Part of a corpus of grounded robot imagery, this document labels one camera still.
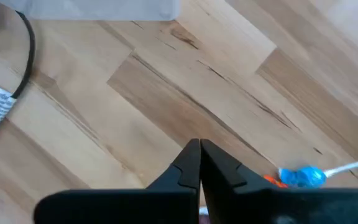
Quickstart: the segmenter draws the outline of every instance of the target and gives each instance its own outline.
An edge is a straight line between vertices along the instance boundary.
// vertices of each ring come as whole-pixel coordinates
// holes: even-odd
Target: white stick
[[[200,215],[208,215],[208,208],[206,206],[202,206],[200,207],[200,209],[198,210],[198,213]]]
[[[339,172],[347,171],[347,170],[354,169],[354,168],[357,168],[357,167],[358,167],[358,162],[353,162],[353,163],[348,164],[348,165],[344,165],[344,166],[341,166],[341,167],[326,170],[326,171],[324,171],[324,174],[325,174],[325,176],[327,178],[329,178],[329,177],[332,177],[333,175],[335,175],[335,174],[337,174]]]

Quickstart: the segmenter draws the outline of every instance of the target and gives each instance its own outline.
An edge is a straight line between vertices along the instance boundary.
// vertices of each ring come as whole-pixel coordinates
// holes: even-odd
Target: blue lollipop
[[[302,167],[299,170],[279,169],[281,181],[292,187],[317,188],[333,175],[358,167],[358,162],[329,170],[321,170],[315,166]]]

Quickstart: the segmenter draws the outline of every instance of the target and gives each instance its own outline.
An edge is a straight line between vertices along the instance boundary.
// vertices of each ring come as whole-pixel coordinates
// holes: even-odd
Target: wooden floor
[[[171,22],[32,21],[34,76],[0,126],[0,223],[63,189],[146,187],[191,138],[261,175],[358,160],[358,1],[182,4]],[[0,16],[14,91],[27,31]],[[358,187],[358,170],[326,186]]]

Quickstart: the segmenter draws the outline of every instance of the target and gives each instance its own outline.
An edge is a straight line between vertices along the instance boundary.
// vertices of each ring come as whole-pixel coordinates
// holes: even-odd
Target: wood grain
[[[191,138],[260,175],[358,160],[358,2],[183,0],[175,21],[32,25],[33,76],[0,125],[0,223],[31,223],[60,190],[144,188]],[[0,6],[2,88],[28,44]],[[358,169],[325,187],[358,187]]]

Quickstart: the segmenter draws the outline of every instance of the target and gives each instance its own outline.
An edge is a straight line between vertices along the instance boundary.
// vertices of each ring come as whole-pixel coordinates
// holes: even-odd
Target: black cable
[[[31,27],[29,20],[23,15],[21,12],[17,12],[17,14],[22,18],[25,27],[29,33],[29,40],[30,40],[30,50],[29,50],[29,58],[27,60],[27,65],[24,71],[24,75],[22,81],[20,82],[19,86],[17,87],[16,91],[12,94],[12,98],[17,99],[23,92],[25,86],[28,84],[30,80],[30,76],[32,73],[32,67],[34,63],[34,55],[35,55],[35,35],[34,31]]]
[[[34,63],[34,55],[35,55],[34,31],[32,30],[31,24],[29,20],[25,17],[25,15],[23,15],[23,13],[21,12],[17,12],[17,13],[22,18],[24,25],[27,28],[27,31],[29,32],[30,50],[29,50],[29,59],[27,60],[27,66],[25,68],[22,81],[20,82],[19,87],[17,87],[16,91],[12,94],[13,99],[17,99],[22,94],[25,86],[28,84],[32,73],[32,66]]]

